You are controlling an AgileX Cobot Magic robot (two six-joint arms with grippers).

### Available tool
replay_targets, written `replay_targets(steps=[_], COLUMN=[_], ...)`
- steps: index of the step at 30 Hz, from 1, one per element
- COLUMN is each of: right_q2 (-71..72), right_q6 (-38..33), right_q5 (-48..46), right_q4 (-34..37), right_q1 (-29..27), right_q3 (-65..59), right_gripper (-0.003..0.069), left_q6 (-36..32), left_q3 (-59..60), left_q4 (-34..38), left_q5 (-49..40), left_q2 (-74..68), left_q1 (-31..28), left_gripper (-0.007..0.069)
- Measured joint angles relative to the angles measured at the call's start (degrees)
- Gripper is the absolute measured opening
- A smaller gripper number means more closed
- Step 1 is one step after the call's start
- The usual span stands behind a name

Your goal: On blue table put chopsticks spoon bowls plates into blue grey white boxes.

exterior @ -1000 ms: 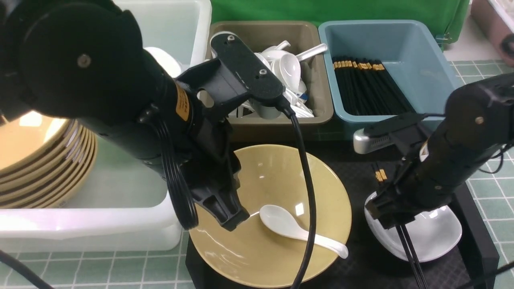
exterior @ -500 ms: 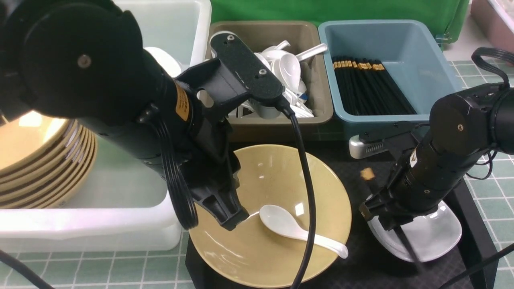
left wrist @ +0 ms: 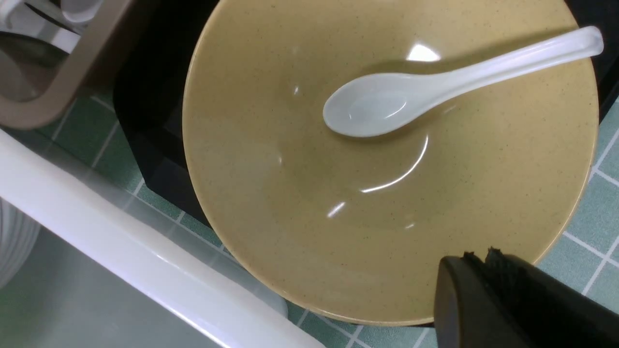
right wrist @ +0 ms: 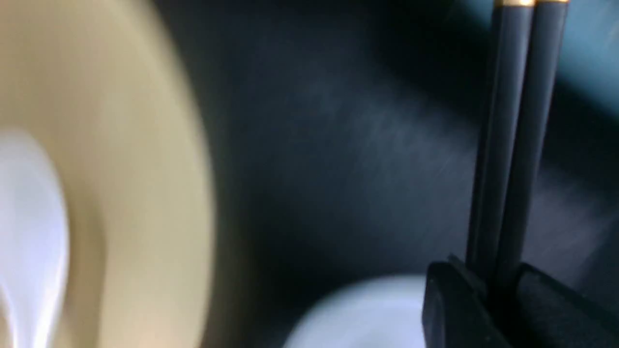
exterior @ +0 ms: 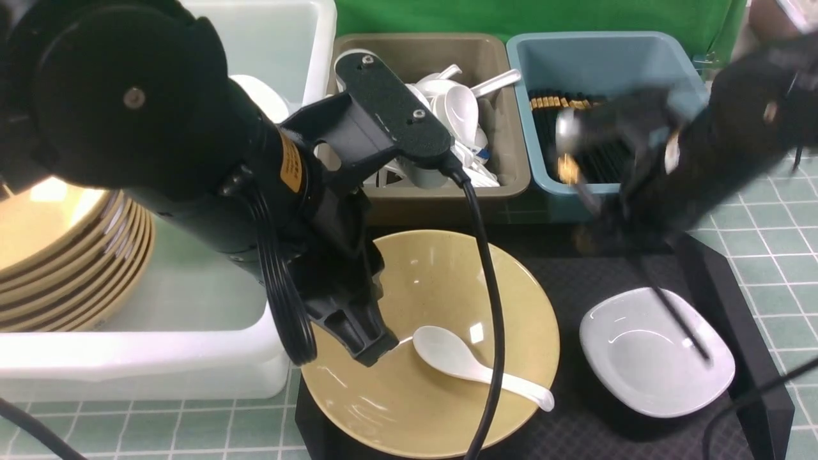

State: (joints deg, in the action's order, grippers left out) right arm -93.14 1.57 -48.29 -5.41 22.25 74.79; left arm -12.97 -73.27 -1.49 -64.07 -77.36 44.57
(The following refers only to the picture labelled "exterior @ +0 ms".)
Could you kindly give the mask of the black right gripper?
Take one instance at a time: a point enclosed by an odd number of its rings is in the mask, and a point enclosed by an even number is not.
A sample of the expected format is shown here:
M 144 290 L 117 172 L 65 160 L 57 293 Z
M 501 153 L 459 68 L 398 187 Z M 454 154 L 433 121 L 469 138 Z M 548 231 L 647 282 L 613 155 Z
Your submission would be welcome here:
M 663 174 L 667 143 L 686 125 L 687 115 L 671 101 L 669 87 L 639 88 L 595 107 L 564 108 L 555 120 L 555 162 L 560 180 L 572 187 L 584 206 L 599 206 L 578 157 L 592 148 L 622 141 L 633 158 L 620 181 L 623 201 Z

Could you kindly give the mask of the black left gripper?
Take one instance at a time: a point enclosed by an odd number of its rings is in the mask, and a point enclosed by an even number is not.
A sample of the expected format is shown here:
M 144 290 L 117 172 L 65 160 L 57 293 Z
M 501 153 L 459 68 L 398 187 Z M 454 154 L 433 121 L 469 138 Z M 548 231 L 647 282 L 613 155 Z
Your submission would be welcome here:
M 281 130 L 303 159 L 303 202 L 293 224 L 305 244 L 294 263 L 307 315 L 357 363 L 372 367 L 397 338 L 379 310 L 385 262 L 366 233 L 371 203 L 362 184 L 396 148 L 348 93 L 299 109 Z

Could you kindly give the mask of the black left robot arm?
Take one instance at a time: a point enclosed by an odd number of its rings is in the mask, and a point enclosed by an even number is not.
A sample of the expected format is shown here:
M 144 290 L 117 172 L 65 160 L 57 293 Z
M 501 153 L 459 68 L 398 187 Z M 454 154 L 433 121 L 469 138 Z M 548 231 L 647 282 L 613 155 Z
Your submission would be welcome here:
M 366 367 L 397 346 L 369 204 L 316 159 L 350 141 L 347 95 L 272 121 L 228 72 L 214 25 L 178 1 L 2 2 L 2 183 L 120 190 L 264 286 L 284 351 L 313 327 Z

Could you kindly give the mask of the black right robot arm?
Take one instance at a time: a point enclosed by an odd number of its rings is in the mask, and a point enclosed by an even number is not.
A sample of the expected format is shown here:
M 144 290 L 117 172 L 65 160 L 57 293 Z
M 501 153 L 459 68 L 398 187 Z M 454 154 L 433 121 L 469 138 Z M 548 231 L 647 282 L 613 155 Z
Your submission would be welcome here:
M 635 252 L 669 243 L 780 163 L 816 147 L 815 31 L 768 43 L 727 65 L 708 102 L 689 118 L 672 88 L 637 88 L 589 109 L 567 108 L 555 122 L 555 159 L 591 221 L 576 230 L 582 252 Z M 587 186 L 576 159 L 622 140 L 634 157 L 617 195 Z

